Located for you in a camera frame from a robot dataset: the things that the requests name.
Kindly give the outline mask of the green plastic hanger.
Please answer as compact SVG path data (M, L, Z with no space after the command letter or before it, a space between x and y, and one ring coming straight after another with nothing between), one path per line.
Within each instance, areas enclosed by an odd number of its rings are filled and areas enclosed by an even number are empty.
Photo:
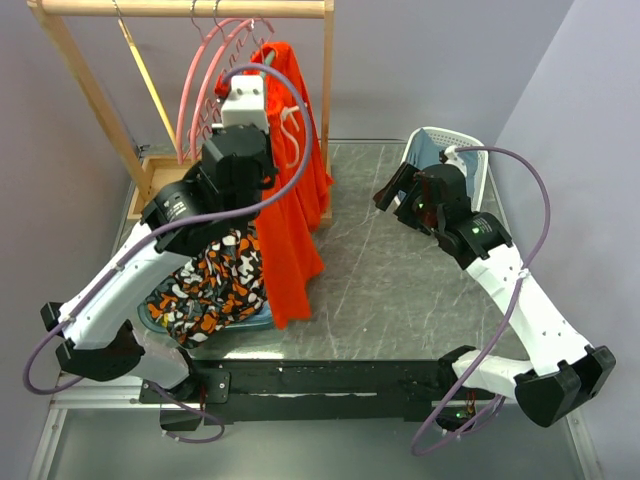
M275 59L276 54L273 50L270 50L270 51L265 50L266 41L264 39L257 39L254 35L254 31L255 31L255 20L252 19L250 23L250 34L255 46L257 47L259 60L263 65L270 66L273 60Z

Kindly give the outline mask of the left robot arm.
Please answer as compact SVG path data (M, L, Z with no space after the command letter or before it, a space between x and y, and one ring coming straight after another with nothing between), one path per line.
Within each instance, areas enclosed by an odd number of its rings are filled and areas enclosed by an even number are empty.
M193 398L199 377L186 355L137 332L132 322L171 274L256 218L276 175L264 129L216 129L200 161L151 200L94 279L67 302L42 307L47 330L63 340L55 350L61 370L100 382L134 375L160 385L176 401Z

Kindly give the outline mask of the orange shorts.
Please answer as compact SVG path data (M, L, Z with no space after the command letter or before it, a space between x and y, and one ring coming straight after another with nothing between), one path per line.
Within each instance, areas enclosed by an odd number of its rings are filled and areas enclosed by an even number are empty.
M266 78L266 106L273 162L279 173L265 199L278 192L300 167L306 145L303 114L289 90ZM311 157L301 179L284 198L262 210L256 219L263 276L275 326L311 318L306 292L310 279L324 270L311 233L330 204L331 176L326 172L316 126L311 126Z

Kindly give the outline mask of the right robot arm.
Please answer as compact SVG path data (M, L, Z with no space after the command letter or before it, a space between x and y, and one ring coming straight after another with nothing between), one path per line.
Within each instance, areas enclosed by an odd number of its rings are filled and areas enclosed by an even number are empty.
M437 240L507 316L528 355L518 361L460 347L439 361L437 382L445 396L485 390L515 400L532 422L549 427L599 393L616 365L613 353L593 346L564 318L501 221L472 210L459 168L403 163L373 200L386 210L396 197L397 219Z

